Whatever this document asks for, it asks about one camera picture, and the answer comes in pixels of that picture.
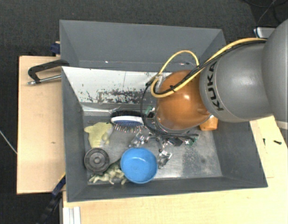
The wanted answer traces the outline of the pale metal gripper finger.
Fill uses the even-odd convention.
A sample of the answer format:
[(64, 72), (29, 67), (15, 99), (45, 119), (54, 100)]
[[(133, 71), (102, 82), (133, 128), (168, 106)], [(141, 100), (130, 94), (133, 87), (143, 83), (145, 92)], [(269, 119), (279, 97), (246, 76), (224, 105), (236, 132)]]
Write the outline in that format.
[(142, 145), (144, 145), (145, 143), (147, 143), (149, 141), (149, 137), (148, 136), (144, 136), (144, 135), (136, 135), (131, 141), (130, 144), (128, 145), (129, 148), (133, 148), (133, 147), (140, 147)]
[(158, 158), (157, 158), (158, 168), (159, 169), (163, 168), (167, 164), (167, 162), (171, 159), (171, 157), (172, 157), (171, 152), (168, 152), (166, 150), (162, 150), (159, 153)]

